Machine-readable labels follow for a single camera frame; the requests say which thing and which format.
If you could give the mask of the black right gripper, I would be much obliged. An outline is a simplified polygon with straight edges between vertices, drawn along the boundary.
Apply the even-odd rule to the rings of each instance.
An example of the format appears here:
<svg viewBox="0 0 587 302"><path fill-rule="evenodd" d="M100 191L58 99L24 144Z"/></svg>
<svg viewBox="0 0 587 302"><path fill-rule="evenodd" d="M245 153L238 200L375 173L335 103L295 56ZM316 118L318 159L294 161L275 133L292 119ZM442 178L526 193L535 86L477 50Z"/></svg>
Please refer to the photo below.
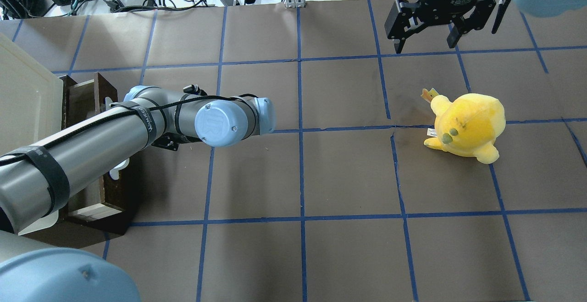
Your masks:
<svg viewBox="0 0 587 302"><path fill-rule="evenodd" d="M456 15L469 11L473 5L468 17L457 16L452 21L447 44L453 49L462 36L485 27L496 7L495 0L420 0L414 3L395 0L384 22L387 39L393 42L395 53L400 54L409 37L432 25L432 12Z"/></svg>

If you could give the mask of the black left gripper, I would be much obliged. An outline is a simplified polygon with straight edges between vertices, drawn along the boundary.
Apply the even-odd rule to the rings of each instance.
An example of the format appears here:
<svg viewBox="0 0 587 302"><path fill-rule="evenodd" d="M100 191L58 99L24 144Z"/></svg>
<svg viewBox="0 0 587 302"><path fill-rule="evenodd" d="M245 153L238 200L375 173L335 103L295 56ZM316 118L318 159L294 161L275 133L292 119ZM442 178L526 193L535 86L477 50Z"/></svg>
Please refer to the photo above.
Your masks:
<svg viewBox="0 0 587 302"><path fill-rule="evenodd" d="M193 143L193 138L187 135L164 133L161 137L151 143L152 147L159 149L178 151L179 145Z"/></svg>

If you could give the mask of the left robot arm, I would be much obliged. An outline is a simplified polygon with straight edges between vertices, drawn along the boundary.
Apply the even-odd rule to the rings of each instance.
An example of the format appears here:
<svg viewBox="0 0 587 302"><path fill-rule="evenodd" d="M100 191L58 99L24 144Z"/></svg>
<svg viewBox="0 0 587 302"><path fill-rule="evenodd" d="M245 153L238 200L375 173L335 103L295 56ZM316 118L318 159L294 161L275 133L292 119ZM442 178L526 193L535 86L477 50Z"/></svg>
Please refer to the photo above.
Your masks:
<svg viewBox="0 0 587 302"><path fill-rule="evenodd" d="M276 122L266 97L136 86L104 112L2 155L1 300L139 302L138 287L120 267L19 231L61 210L71 196L147 147L228 147L272 133Z"/></svg>

